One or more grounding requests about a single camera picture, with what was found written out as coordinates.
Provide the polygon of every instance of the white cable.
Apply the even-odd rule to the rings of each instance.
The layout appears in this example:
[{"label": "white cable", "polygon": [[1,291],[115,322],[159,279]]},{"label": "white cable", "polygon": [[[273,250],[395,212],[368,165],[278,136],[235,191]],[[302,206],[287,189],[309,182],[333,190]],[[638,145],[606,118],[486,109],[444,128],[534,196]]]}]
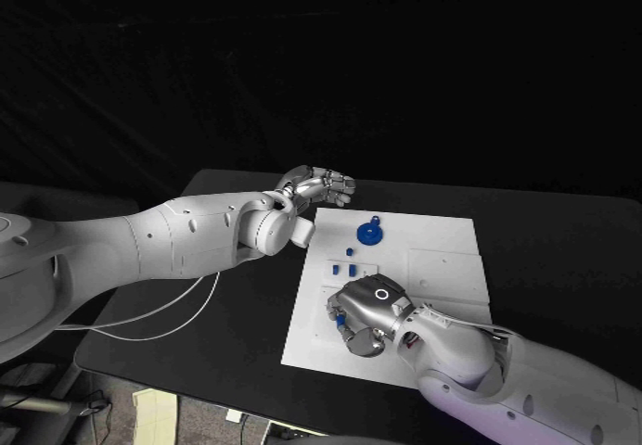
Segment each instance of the white cable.
[{"label": "white cable", "polygon": [[201,277],[196,280],[196,282],[192,284],[190,288],[180,294],[180,296],[176,299],[173,299],[164,306],[160,306],[151,312],[143,313],[137,317],[128,318],[127,320],[121,320],[120,322],[114,322],[114,323],[92,324],[89,326],[85,326],[82,324],[62,324],[56,328],[56,331],[82,331],[85,329],[97,329],[100,327],[118,326],[120,324],[131,323],[131,322],[136,322],[137,320],[141,320],[143,318],[149,317],[150,315],[154,315],[156,313],[159,313],[163,309],[167,309],[175,303],[177,303],[183,299],[183,297],[192,292],[192,289],[196,287],[196,285],[201,283],[202,280],[203,280],[203,277]]},{"label": "white cable", "polygon": [[459,324],[465,324],[467,326],[475,326],[475,327],[480,327],[483,329],[495,329],[499,331],[505,331],[508,334],[512,334],[516,337],[521,337],[521,335],[511,329],[501,327],[495,324],[483,324],[483,323],[473,323],[473,322],[466,322],[465,320],[460,320],[459,318],[450,317],[449,315],[446,315],[444,313],[441,313],[440,311],[437,311],[431,306],[428,307],[428,309],[437,313],[437,315],[443,318],[446,318],[447,320],[450,320],[454,323]]},{"label": "white cable", "polygon": [[211,294],[208,295],[208,299],[205,300],[203,305],[201,306],[201,309],[198,310],[196,314],[192,316],[192,318],[176,328],[173,329],[170,332],[166,332],[164,334],[160,334],[159,336],[154,337],[149,337],[149,338],[127,338],[127,337],[118,337],[114,334],[110,334],[108,332],[101,331],[100,329],[91,329],[94,332],[98,332],[101,334],[104,334],[105,336],[110,336],[111,338],[117,338],[118,340],[126,340],[126,341],[147,341],[147,340],[156,340],[157,338],[166,337],[167,335],[173,334],[179,329],[182,329],[190,322],[192,320],[196,318],[198,314],[203,311],[205,307],[208,306],[208,303],[211,301],[211,295],[214,294],[214,290],[216,288],[216,283],[218,283],[218,277],[219,277],[221,273],[216,274],[216,279],[214,281],[214,286],[211,287]]}]

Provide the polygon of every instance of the blue object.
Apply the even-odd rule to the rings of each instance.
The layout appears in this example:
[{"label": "blue object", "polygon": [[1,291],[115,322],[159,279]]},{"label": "blue object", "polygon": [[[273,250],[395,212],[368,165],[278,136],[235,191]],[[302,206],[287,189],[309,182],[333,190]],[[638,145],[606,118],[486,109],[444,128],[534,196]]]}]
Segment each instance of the blue object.
[{"label": "blue object", "polygon": [[384,238],[384,231],[378,226],[379,223],[381,220],[378,219],[378,216],[374,216],[372,220],[358,227],[358,241],[361,244],[374,246]]}]

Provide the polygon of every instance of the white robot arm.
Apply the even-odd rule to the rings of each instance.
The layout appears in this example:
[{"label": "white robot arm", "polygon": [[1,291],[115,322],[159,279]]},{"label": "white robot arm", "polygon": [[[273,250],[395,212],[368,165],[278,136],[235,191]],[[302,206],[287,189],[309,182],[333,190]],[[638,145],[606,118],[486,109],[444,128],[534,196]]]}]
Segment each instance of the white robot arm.
[{"label": "white robot arm", "polygon": [[351,352],[374,357],[390,341],[427,401],[496,442],[642,443],[636,388],[499,326],[415,307],[385,275],[348,283],[327,312]]},{"label": "white robot arm", "polygon": [[300,166],[276,191],[179,197],[136,215],[49,222],[0,213],[0,362],[23,353],[108,289],[198,278],[307,247],[310,201],[351,201],[355,180]]}]

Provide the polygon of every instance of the white board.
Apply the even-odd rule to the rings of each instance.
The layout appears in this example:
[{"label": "white board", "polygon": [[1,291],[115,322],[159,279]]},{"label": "white board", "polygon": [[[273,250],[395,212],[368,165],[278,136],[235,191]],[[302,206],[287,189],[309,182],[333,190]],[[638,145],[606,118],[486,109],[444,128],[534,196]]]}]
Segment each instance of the white board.
[{"label": "white board", "polygon": [[[358,227],[375,215],[384,238],[375,246],[365,246],[358,242]],[[417,388],[413,371],[397,357],[390,342],[384,353],[371,359],[348,351],[325,304],[349,280],[364,274],[382,273],[405,288],[414,304],[427,301],[439,311],[465,320],[491,323],[472,220],[317,209],[315,225],[281,364]],[[348,248],[355,250],[352,257],[346,256]],[[339,265],[339,275],[332,273],[333,264]],[[358,265],[356,277],[348,276],[348,264]]]}]

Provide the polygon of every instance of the black table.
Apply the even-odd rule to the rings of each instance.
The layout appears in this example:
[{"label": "black table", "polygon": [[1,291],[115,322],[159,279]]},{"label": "black table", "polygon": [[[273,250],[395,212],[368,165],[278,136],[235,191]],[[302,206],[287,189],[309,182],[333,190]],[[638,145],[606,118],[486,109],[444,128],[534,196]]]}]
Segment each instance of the black table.
[{"label": "black table", "polygon": [[[280,177],[205,170],[183,195],[273,190]],[[567,350],[642,388],[632,360],[642,339],[638,202],[358,181],[348,209],[472,218],[493,322]],[[312,208],[303,217],[315,220],[315,213]],[[493,443],[437,411],[418,391],[281,365],[304,253],[290,244],[277,256],[224,271],[208,308],[160,340],[124,342],[89,333],[76,364],[329,434],[417,444],[431,439]],[[150,337],[179,326],[209,295],[214,277],[169,310],[110,332]],[[121,287],[98,322],[151,310],[192,282],[153,280]]]}]

